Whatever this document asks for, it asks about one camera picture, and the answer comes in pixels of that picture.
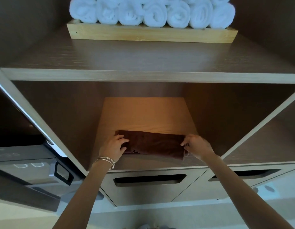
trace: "dark red garment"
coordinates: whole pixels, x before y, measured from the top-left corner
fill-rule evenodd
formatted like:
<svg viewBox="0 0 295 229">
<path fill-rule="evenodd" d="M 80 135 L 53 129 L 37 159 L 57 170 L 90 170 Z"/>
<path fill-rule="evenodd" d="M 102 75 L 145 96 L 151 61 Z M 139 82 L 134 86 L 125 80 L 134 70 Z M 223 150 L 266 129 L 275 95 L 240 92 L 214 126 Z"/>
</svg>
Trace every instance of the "dark red garment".
<svg viewBox="0 0 295 229">
<path fill-rule="evenodd" d="M 165 133 L 153 133 L 143 131 L 117 130 L 115 135 L 124 135 L 129 142 L 122 144 L 126 147 L 125 154 L 140 153 L 159 155 L 183 160 L 188 152 L 183 146 L 185 135 L 174 135 Z"/>
</svg>

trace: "silver bangle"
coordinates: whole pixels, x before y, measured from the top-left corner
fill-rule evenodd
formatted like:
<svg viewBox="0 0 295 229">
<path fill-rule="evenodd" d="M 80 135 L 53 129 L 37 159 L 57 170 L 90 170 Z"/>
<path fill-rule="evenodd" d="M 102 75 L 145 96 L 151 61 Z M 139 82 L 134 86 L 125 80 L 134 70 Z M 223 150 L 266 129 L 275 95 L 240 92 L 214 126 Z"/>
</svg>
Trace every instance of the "silver bangle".
<svg viewBox="0 0 295 229">
<path fill-rule="evenodd" d="M 108 158 L 108 157 L 99 157 L 98 159 L 96 159 L 96 161 L 97 160 L 104 160 L 104 161 L 107 161 L 107 162 L 111 163 L 112 166 L 111 166 L 111 168 L 109 170 L 114 169 L 114 166 L 116 165 L 115 161 L 113 159 L 111 159 L 111 158 Z"/>
</svg>

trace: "forearm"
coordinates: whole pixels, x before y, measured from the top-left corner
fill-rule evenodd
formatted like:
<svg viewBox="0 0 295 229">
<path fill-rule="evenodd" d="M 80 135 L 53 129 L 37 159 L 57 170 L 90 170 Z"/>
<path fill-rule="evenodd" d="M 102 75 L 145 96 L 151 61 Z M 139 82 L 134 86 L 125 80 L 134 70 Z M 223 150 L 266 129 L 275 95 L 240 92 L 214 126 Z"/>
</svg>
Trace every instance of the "forearm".
<svg viewBox="0 0 295 229">
<path fill-rule="evenodd" d="M 101 183 L 111 167 L 104 160 L 96 161 L 53 229 L 86 228 Z"/>
<path fill-rule="evenodd" d="M 283 217 L 237 176 L 219 156 L 211 154 L 204 158 L 204 162 L 217 176 L 250 229 L 293 229 Z"/>
</svg>

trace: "bamboo tray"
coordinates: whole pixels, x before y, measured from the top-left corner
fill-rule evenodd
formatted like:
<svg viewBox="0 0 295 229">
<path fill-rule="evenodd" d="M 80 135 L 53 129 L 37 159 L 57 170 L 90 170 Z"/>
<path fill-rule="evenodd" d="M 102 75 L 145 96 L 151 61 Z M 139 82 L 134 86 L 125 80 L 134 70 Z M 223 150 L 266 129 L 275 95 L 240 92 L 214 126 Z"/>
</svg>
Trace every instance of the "bamboo tray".
<svg viewBox="0 0 295 229">
<path fill-rule="evenodd" d="M 152 28 L 143 24 L 139 26 L 88 24 L 74 19 L 67 23 L 67 27 L 72 39 L 120 41 L 232 43 L 238 33 L 230 27 L 226 29 L 190 27 L 177 29 L 170 26 Z"/>
</svg>

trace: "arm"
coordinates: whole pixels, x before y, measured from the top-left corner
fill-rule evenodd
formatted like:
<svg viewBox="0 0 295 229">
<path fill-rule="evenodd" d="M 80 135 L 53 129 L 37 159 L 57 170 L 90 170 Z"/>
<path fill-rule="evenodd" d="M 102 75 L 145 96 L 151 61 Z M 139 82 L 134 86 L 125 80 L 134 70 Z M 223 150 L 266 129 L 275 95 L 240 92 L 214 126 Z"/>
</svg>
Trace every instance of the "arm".
<svg viewBox="0 0 295 229">
<path fill-rule="evenodd" d="M 109 157 L 117 162 L 126 150 L 126 147 L 121 148 L 121 145 L 129 141 L 123 137 L 123 135 L 116 135 L 109 138 L 104 146 L 100 148 L 100 157 Z M 84 229 L 87 227 L 94 201 L 110 167 L 111 163 L 104 160 L 93 163 L 89 174 L 55 223 L 53 229 Z"/>
<path fill-rule="evenodd" d="M 228 196 L 250 229 L 293 227 L 257 195 L 236 173 L 216 155 L 210 144 L 198 135 L 189 134 L 181 146 L 205 162 L 217 176 Z"/>
</svg>

